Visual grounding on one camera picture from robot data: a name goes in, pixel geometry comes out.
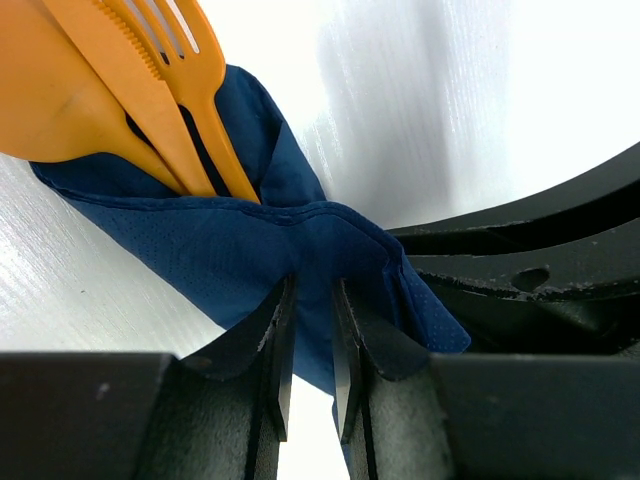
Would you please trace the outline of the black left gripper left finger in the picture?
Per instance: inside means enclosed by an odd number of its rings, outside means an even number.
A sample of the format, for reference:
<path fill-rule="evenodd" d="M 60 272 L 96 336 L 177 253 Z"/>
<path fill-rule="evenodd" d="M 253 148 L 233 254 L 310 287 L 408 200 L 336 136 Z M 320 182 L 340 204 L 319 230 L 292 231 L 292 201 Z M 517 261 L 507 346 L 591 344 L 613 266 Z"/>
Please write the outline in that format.
<path fill-rule="evenodd" d="M 5 479 L 273 479 L 287 438 L 296 282 L 193 354 L 1 357 Z"/>

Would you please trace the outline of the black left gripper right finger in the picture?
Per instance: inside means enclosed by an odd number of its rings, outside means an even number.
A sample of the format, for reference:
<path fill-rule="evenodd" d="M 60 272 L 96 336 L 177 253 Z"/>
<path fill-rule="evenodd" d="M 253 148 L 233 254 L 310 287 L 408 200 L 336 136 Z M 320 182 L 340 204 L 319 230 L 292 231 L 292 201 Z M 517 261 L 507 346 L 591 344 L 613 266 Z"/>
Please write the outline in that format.
<path fill-rule="evenodd" d="M 355 479 L 635 479 L 639 363 L 434 354 L 333 288 L 339 439 Z"/>

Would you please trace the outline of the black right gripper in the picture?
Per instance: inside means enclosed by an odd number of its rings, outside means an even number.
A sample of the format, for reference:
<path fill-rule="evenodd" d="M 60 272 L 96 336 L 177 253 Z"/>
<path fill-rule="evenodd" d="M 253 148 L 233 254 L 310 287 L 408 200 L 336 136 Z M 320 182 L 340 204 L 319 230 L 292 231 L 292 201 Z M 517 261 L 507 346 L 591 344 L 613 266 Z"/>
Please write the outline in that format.
<path fill-rule="evenodd" d="M 474 352 L 639 344 L 637 147 L 531 196 L 393 234 Z"/>

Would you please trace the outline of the dark blue paper napkin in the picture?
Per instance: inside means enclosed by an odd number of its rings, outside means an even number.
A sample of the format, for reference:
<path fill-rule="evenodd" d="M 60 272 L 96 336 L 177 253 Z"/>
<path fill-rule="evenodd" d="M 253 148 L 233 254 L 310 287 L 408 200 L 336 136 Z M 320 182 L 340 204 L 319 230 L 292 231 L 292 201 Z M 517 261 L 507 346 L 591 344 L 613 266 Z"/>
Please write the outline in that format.
<path fill-rule="evenodd" d="M 36 163 L 36 177 L 214 322 L 232 327 L 284 276 L 297 278 L 295 373 L 335 391 L 331 297 L 341 278 L 401 331 L 437 353 L 470 337 L 407 259 L 355 210 L 329 201 L 264 86 L 229 66 L 215 103 L 261 200 L 179 197 L 111 154 Z"/>

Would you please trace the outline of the orange plastic knife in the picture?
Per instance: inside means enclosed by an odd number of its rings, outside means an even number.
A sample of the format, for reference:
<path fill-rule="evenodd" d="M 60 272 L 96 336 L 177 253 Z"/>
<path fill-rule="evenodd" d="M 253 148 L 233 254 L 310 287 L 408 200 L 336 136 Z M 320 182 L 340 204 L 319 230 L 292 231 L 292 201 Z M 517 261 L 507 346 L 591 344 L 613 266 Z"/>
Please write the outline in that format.
<path fill-rule="evenodd" d="M 126 23 L 101 1 L 45 5 L 187 191 L 215 196 L 169 87 Z"/>

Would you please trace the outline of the orange plastic fork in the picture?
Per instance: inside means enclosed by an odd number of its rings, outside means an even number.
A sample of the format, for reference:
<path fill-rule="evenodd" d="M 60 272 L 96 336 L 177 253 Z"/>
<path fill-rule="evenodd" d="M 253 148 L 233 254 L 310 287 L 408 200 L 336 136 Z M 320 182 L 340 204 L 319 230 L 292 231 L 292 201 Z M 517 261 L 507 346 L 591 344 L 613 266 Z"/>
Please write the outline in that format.
<path fill-rule="evenodd" d="M 215 104 L 226 62 L 196 1 L 108 1 L 141 41 L 179 106 L 217 193 L 254 203 L 252 186 Z"/>

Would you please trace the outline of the orange plastic spoon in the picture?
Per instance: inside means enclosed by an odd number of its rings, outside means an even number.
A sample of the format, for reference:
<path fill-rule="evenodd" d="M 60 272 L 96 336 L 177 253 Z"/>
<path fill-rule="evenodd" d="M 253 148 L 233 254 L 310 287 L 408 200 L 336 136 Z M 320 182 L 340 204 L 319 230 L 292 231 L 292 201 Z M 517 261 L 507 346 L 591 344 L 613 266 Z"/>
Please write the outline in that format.
<path fill-rule="evenodd" d="M 1 4 L 1 151 L 40 163 L 110 153 L 186 191 L 40 1 Z"/>

